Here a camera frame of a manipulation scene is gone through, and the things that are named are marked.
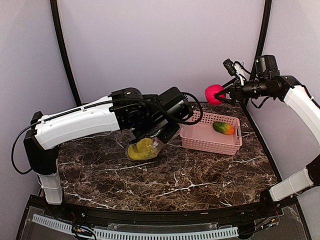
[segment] pink basket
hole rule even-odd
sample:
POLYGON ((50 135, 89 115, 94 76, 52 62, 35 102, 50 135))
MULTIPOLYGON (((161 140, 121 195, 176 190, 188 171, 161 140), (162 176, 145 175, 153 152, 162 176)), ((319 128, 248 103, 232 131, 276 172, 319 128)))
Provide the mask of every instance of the pink basket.
MULTIPOLYGON (((200 117, 200 112, 194 111, 190 121, 200 117)), ((235 155, 242 146, 240 121, 236 117, 203 113, 201 122, 195 125, 183 125, 180 131, 182 147, 186 149, 200 150, 205 152, 235 155), (225 135, 214 130, 213 123, 231 124, 235 132, 225 135)))

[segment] vent grille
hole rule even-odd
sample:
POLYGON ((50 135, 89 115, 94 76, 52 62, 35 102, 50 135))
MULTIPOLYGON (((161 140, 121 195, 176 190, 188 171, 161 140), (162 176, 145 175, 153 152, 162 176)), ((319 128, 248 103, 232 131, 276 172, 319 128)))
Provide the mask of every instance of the vent grille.
MULTIPOLYGON (((32 222, 65 234, 72 234, 71 224, 66 224, 46 216, 34 214, 32 222)), ((210 231, 165 234, 121 232, 96 228, 93 230, 93 232, 99 240, 218 240, 239 236, 237 227, 229 227, 210 231)))

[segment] brown marble surface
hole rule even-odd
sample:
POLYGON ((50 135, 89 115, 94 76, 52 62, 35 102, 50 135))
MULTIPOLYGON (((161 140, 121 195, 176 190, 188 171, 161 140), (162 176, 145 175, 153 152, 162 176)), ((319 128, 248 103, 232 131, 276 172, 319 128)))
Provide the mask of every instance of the brown marble surface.
POLYGON ((170 141, 149 161, 132 162, 129 131, 100 133, 62 144, 58 171, 69 203, 117 210, 189 211, 257 202, 277 182, 240 107, 203 104, 209 113, 240 119, 243 146, 235 156, 170 141))

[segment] white wall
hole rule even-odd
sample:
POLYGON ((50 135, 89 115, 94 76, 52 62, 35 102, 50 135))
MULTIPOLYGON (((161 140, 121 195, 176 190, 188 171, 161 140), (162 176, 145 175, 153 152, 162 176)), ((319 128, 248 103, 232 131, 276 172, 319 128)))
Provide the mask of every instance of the white wall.
MULTIPOLYGON (((16 239, 34 172, 21 176, 11 166, 11 146, 37 111, 52 114, 75 106, 60 57, 49 0, 0 1, 0 239, 16 239)), ((22 141, 15 161, 29 163, 22 141)))
MULTIPOLYGON (((282 75, 295 76, 320 103, 320 1, 276 0, 263 54, 275 55, 282 75)), ((320 154, 310 130, 279 100, 261 109, 249 105, 282 178, 302 169, 320 154)), ((299 196, 312 239, 320 240, 320 187, 299 196)))
POLYGON ((250 69, 264 0, 59 0, 62 28, 83 102, 136 87, 171 86, 205 100, 230 79, 222 62, 250 69))

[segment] pink ball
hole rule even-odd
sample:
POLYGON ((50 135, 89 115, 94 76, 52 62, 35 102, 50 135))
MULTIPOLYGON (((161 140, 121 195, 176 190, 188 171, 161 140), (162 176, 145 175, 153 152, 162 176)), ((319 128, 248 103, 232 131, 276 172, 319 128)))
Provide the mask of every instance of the pink ball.
MULTIPOLYGON (((222 101, 220 101, 220 100, 215 98, 215 94, 219 93, 223 89, 224 89, 224 87, 221 86, 221 85, 218 85, 218 84, 209 86, 204 91, 207 101, 212 105, 222 104, 223 103, 222 101)), ((226 94, 221 94, 220 97, 225 99, 226 98, 226 94)))

